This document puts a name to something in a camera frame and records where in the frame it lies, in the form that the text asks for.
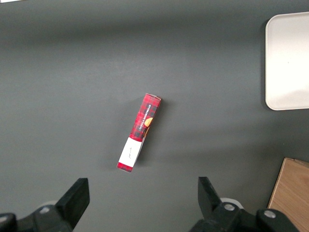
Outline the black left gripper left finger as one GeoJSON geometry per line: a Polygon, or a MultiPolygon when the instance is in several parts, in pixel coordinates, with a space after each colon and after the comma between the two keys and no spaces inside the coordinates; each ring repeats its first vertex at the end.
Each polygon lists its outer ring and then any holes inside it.
{"type": "Polygon", "coordinates": [[[28,216],[1,213],[2,232],[71,232],[90,203],[87,178],[79,178],[56,203],[45,203],[28,216]]]}

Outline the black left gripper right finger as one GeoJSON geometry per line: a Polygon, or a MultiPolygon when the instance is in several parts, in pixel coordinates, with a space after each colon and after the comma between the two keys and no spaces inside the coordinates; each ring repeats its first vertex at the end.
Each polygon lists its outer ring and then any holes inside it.
{"type": "Polygon", "coordinates": [[[203,219],[192,232],[297,232],[297,227],[281,211],[259,209],[248,213],[238,201],[223,200],[207,177],[198,178],[198,204],[203,219]]]}

